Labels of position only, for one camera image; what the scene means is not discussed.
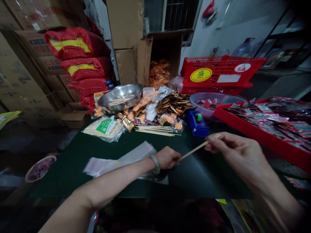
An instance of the hand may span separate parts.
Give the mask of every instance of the hand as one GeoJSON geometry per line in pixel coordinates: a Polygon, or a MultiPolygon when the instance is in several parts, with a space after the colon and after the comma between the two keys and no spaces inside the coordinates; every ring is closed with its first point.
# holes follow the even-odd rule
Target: hand
{"type": "Polygon", "coordinates": [[[269,192],[269,186],[278,181],[278,176],[266,160],[260,145],[253,139],[240,137],[227,132],[206,137],[210,143],[205,150],[221,152],[236,174],[250,187],[269,192]]]}
{"type": "Polygon", "coordinates": [[[172,169],[179,164],[177,160],[180,158],[180,153],[166,146],[159,152],[155,153],[155,157],[160,164],[161,169],[172,169]]]}

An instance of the metal bowl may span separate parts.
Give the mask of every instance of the metal bowl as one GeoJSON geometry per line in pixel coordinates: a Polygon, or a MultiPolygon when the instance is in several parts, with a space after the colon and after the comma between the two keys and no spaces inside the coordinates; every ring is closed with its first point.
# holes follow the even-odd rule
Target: metal bowl
{"type": "Polygon", "coordinates": [[[98,105],[101,107],[105,107],[111,111],[119,112],[125,110],[127,108],[132,107],[137,101],[140,99],[140,95],[143,91],[143,86],[139,83],[132,83],[122,86],[117,86],[113,88],[111,91],[104,94],[98,100],[98,105]],[[109,100],[118,99],[118,96],[123,98],[127,94],[134,95],[134,97],[130,100],[127,100],[121,104],[109,106],[109,100]]]}

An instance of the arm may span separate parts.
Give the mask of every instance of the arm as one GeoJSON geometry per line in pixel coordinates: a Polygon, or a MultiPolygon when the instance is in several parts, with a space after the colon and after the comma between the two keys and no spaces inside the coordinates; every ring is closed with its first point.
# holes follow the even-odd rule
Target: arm
{"type": "MultiPolygon", "coordinates": [[[[169,147],[155,154],[161,169],[171,169],[180,154],[169,147]]],[[[152,171],[150,157],[110,171],[76,189],[56,210],[41,232],[86,232],[92,214],[104,207],[139,176],[152,171]]]]}
{"type": "Polygon", "coordinates": [[[266,160],[257,141],[227,132],[206,139],[205,146],[212,153],[221,152],[236,174],[250,187],[268,208],[284,231],[295,227],[304,210],[289,193],[266,160]]]}

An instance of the red basket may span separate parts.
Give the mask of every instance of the red basket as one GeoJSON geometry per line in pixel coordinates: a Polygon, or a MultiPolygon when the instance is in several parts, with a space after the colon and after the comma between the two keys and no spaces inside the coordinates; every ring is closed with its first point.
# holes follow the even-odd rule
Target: red basket
{"type": "Polygon", "coordinates": [[[221,86],[214,84],[211,85],[201,85],[201,84],[184,84],[181,93],[182,94],[194,94],[199,92],[215,92],[222,94],[229,94],[233,96],[237,96],[241,93],[244,88],[251,88],[253,86],[252,83],[248,82],[245,86],[221,86]]]}
{"type": "Polygon", "coordinates": [[[265,58],[213,56],[185,58],[181,69],[184,84],[244,86],[265,58]]]}
{"type": "MultiPolygon", "coordinates": [[[[267,99],[256,100],[255,103],[264,103],[266,101],[267,99]]],[[[224,110],[224,108],[230,106],[231,104],[217,107],[213,116],[239,130],[248,137],[255,139],[263,146],[269,148],[293,165],[300,167],[305,172],[311,172],[311,153],[299,149],[224,110]]]]}

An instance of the table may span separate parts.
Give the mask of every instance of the table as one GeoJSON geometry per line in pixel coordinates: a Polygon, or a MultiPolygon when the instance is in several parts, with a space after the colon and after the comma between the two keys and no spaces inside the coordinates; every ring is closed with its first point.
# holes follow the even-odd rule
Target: table
{"type": "MultiPolygon", "coordinates": [[[[220,124],[209,134],[238,131],[220,124]]],[[[100,138],[79,132],[57,159],[43,179],[30,193],[36,198],[67,198],[76,188],[92,179],[83,173],[91,157],[119,159],[144,141],[159,151],[165,146],[186,154],[203,143],[204,138],[192,135],[188,126],[181,136],[166,137],[142,132],[126,132],[119,142],[107,143],[100,138]]],[[[237,177],[221,154],[211,154],[203,148],[167,171],[169,185],[135,180],[117,197],[123,198],[252,198],[252,192],[237,177]]]]}

